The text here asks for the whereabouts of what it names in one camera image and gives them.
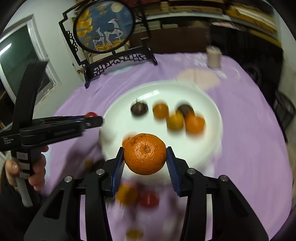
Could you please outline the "small mandarin orange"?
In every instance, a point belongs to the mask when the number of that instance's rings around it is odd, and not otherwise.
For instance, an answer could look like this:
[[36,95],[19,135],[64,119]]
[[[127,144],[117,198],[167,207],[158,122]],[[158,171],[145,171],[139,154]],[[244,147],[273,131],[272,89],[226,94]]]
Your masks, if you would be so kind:
[[122,147],[126,146],[126,143],[134,136],[136,136],[136,133],[129,133],[127,135],[124,136],[124,138],[122,139]]

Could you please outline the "round deer art screen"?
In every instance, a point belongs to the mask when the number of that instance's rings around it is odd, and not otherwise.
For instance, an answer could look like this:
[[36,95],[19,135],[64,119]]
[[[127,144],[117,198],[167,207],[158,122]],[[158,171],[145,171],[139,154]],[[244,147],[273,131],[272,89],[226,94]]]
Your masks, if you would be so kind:
[[[133,8],[124,1],[81,1],[62,16],[59,27],[75,61],[83,68],[85,88],[121,62],[149,60],[157,65],[147,43],[151,31],[141,1]],[[117,52],[128,43],[137,24],[145,27],[147,37],[141,39],[140,46]]]

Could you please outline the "dark water chestnut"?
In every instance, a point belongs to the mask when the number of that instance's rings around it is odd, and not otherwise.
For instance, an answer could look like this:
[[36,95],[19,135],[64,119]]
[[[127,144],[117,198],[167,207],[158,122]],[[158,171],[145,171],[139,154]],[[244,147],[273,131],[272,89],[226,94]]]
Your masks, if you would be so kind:
[[149,108],[146,101],[136,100],[130,107],[133,116],[142,116],[148,112]]
[[185,102],[181,102],[177,106],[176,111],[179,111],[184,118],[186,118],[189,114],[194,114],[194,109],[192,106]]

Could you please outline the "purple tablecloth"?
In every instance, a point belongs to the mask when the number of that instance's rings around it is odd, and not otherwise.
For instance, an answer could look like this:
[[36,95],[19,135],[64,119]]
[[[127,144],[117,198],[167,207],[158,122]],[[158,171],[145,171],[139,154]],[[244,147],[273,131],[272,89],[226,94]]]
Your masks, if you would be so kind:
[[[156,54],[149,61],[113,66],[72,92],[54,115],[103,115],[126,91],[160,80],[189,81],[205,90],[217,104],[223,120],[222,150],[205,175],[227,175],[246,198],[263,224],[269,239],[282,228],[292,207],[292,171],[280,126],[273,110],[251,77],[230,57],[222,57],[222,69],[207,68],[206,54]],[[84,136],[50,146],[47,180],[42,190],[50,195],[65,176],[79,178],[85,161],[102,158],[98,128]],[[125,209],[108,205],[113,240],[124,240],[130,229],[144,233],[142,240],[179,240],[186,198],[178,198],[170,185],[152,187],[158,192],[157,208]]]

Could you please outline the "red cherry tomato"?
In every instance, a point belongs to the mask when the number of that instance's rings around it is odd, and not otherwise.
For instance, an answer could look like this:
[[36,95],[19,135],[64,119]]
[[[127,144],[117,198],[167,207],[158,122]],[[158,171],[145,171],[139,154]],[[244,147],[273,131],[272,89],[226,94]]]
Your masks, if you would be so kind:
[[159,205],[159,197],[154,191],[144,192],[140,195],[138,203],[144,208],[155,208]]

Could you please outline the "white oval plate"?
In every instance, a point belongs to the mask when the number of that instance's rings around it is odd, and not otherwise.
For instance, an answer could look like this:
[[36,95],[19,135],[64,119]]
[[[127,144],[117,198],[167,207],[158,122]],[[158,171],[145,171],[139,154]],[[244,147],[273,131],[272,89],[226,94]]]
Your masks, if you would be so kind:
[[[130,107],[136,100],[147,102],[149,110],[145,115],[133,116],[130,112]],[[158,101],[164,101],[170,111],[174,111],[181,102],[190,104],[195,113],[205,119],[204,132],[192,136],[185,130],[168,130],[165,120],[156,120],[152,113],[152,107]],[[176,81],[140,85],[116,99],[103,118],[99,142],[106,160],[117,155],[125,135],[150,133],[171,147],[175,156],[185,160],[189,167],[214,177],[214,161],[222,149],[222,117],[215,102],[197,86]]]

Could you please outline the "dark water chestnut back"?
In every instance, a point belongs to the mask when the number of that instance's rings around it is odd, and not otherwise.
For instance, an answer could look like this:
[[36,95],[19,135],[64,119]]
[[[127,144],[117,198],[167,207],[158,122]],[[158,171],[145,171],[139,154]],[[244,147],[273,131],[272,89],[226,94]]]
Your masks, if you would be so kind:
[[186,118],[189,114],[194,114],[194,109],[192,106],[185,102],[181,102],[177,106],[176,111],[179,111],[184,118]]

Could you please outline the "small yellow longan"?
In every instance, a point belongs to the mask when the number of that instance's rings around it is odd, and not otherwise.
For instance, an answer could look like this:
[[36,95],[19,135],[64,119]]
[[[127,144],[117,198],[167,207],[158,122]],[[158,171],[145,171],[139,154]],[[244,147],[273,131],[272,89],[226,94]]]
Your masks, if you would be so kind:
[[84,161],[84,166],[86,169],[91,168],[93,166],[93,164],[94,164],[93,159],[87,159]]
[[126,241],[137,241],[143,238],[144,234],[141,230],[132,228],[126,231],[125,240]]

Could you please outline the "pink beverage can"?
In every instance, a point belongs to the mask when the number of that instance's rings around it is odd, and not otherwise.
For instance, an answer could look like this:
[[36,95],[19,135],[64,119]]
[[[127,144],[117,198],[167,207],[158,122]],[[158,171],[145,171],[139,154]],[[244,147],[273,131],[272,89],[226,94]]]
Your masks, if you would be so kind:
[[221,67],[221,50],[216,46],[207,46],[207,66],[213,69],[219,69]]

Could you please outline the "large bumpy orange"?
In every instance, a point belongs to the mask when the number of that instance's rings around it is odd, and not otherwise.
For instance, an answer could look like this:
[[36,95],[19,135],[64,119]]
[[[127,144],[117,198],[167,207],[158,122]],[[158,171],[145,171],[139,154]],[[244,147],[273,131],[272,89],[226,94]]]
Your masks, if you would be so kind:
[[155,135],[139,133],[124,147],[124,160],[128,168],[139,175],[157,173],[165,164],[165,143]]

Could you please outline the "yellow orange fruit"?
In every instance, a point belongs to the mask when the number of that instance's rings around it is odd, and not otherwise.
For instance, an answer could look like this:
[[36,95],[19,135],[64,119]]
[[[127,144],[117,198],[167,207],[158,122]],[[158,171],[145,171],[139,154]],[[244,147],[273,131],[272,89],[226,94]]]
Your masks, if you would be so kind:
[[184,127],[184,117],[180,111],[176,111],[166,117],[166,126],[171,131],[179,131]]

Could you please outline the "red tomato back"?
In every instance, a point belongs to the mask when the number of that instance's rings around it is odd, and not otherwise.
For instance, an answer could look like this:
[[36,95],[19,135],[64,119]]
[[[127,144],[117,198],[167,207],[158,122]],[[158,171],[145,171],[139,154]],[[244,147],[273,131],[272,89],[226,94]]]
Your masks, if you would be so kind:
[[97,114],[94,112],[88,112],[85,114],[85,118],[92,118],[92,117],[97,117]]

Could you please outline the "white shelf with boards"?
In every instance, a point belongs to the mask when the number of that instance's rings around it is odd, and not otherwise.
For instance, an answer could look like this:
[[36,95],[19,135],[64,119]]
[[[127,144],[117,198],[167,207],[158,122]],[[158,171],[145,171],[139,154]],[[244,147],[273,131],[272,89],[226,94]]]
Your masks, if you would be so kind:
[[252,34],[280,45],[273,8],[265,1],[142,1],[149,20],[206,18],[215,25]]

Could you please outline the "orange kumquat back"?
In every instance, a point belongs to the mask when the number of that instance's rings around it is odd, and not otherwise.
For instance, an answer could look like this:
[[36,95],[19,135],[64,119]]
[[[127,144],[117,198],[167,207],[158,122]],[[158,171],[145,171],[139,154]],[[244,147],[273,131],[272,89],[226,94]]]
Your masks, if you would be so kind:
[[158,101],[153,105],[152,112],[157,120],[163,120],[169,115],[169,107],[163,101]]

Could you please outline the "black cabinet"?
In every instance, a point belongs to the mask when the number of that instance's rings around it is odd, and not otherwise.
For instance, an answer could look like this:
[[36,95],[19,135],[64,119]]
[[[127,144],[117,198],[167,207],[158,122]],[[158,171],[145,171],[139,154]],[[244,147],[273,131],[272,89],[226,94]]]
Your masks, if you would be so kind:
[[266,98],[278,90],[283,62],[283,50],[248,32],[211,25],[211,45],[222,54],[234,59],[246,72]]

